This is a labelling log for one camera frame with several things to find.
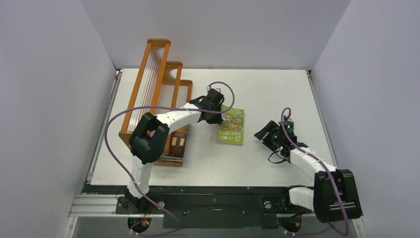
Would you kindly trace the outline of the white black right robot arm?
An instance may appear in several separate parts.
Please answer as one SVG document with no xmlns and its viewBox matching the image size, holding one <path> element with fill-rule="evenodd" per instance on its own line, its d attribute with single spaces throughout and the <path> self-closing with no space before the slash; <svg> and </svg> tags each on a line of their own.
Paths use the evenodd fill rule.
<svg viewBox="0 0 420 238">
<path fill-rule="evenodd" d="M 314 182 L 312 187 L 293 187 L 282 195 L 279 205 L 284 211 L 304 207 L 313 211 L 322 223 L 362 216 L 354 174 L 324 162 L 308 145 L 299 142 L 293 121 L 276 123 L 271 120 L 254 137 L 273 153 L 280 153 L 284 161 L 298 167 Z"/>
</svg>

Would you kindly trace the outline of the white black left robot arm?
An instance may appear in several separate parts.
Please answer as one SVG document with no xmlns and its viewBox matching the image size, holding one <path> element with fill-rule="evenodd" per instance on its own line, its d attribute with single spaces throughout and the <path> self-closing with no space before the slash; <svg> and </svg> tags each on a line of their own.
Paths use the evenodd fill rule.
<svg viewBox="0 0 420 238">
<path fill-rule="evenodd" d="M 209 89 L 207 95 L 190 100 L 178 110 L 157 115 L 145 113 L 141 117 L 129 139 L 133 180 L 127 187 L 125 198 L 131 210 L 142 213 L 147 209 L 148 200 L 144 195 L 149 192 L 152 167 L 163 154 L 168 136 L 192 123 L 221 123 L 223 101 L 221 92 Z"/>
</svg>

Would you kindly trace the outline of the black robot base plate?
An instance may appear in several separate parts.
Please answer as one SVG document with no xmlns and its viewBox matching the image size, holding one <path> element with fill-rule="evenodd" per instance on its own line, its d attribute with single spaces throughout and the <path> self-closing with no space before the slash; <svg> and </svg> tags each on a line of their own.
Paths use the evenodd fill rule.
<svg viewBox="0 0 420 238">
<path fill-rule="evenodd" d="M 163 228 L 278 228 L 278 220 L 295 222 L 311 210 L 288 202 L 288 187 L 151 186 L 148 199 L 136 207 L 125 198 L 125 185 L 86 184 L 87 194 L 108 194 L 113 215 L 126 215 L 140 228 L 163 219 Z"/>
</svg>

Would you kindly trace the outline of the orange wooden file rack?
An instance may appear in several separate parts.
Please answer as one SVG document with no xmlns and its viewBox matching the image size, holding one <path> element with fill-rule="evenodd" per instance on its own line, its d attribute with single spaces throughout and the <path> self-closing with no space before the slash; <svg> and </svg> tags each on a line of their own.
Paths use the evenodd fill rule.
<svg viewBox="0 0 420 238">
<path fill-rule="evenodd" d="M 191 100 L 193 82 L 181 79 L 183 63 L 169 61 L 169 39 L 151 38 L 140 64 L 128 108 L 146 106 L 125 114 L 119 137 L 125 144 L 143 114 L 163 114 Z"/>
</svg>

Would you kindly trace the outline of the green cover paperback book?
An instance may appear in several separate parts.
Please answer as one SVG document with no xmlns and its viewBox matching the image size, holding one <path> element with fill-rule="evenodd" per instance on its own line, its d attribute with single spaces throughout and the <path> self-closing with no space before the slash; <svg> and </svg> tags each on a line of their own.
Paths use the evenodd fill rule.
<svg viewBox="0 0 420 238">
<path fill-rule="evenodd" d="M 231 108 L 221 116 L 222 122 L 218 125 L 216 142 L 242 146 L 244 141 L 245 110 Z"/>
</svg>

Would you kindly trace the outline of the brown cover paperback book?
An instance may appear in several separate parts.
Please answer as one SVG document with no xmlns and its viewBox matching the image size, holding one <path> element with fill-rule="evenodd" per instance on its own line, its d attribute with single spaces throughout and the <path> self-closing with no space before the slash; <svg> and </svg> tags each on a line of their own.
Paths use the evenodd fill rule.
<svg viewBox="0 0 420 238">
<path fill-rule="evenodd" d="M 188 131 L 189 126 L 186 125 L 175 130 L 168 136 L 160 160 L 181 164 L 183 163 Z"/>
</svg>

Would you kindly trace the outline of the aluminium rail frame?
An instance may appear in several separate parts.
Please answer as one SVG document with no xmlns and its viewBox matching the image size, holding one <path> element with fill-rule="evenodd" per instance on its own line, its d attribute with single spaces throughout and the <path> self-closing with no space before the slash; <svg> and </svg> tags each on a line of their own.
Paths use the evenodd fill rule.
<svg viewBox="0 0 420 238">
<path fill-rule="evenodd" d="M 72 238 L 82 231 L 90 237 L 161 232 L 178 235 L 191 229 L 221 229 L 232 237 L 248 227 L 277 229 L 279 220 L 291 223 L 299 217 L 303 219 L 303 233 L 315 235 L 325 230 L 328 236 L 335 235 L 311 211 L 293 206 L 280 187 L 154 186 L 149 200 L 139 208 L 125 199 L 124 190 L 122 186 L 88 188 L 76 195 L 64 237 Z"/>
</svg>

